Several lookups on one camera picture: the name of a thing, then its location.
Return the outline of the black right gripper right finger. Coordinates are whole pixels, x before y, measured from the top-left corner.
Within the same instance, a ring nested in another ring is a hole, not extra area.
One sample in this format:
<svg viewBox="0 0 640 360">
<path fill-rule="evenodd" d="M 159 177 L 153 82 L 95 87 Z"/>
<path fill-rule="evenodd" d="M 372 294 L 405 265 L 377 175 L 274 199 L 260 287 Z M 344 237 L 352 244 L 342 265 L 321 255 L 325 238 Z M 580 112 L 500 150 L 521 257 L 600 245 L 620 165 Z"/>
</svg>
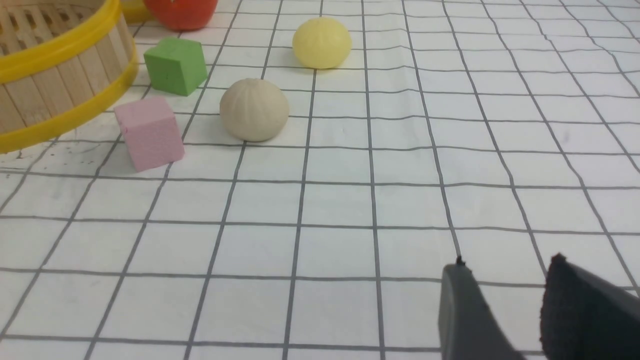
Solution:
<svg viewBox="0 0 640 360">
<path fill-rule="evenodd" d="M 549 360 L 637 360 L 640 301 L 558 253 L 547 271 L 540 331 Z"/>
</svg>

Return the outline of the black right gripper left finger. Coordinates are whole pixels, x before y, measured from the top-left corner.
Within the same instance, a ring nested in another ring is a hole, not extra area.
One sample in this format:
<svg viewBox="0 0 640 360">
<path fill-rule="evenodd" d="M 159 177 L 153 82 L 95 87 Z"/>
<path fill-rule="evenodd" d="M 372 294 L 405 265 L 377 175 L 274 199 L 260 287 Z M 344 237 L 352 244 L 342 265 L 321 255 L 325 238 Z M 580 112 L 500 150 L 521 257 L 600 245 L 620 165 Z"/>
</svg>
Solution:
<svg viewBox="0 0 640 360">
<path fill-rule="evenodd" d="M 505 337 L 462 256 L 442 269 L 438 332 L 443 360 L 523 360 Z"/>
</svg>

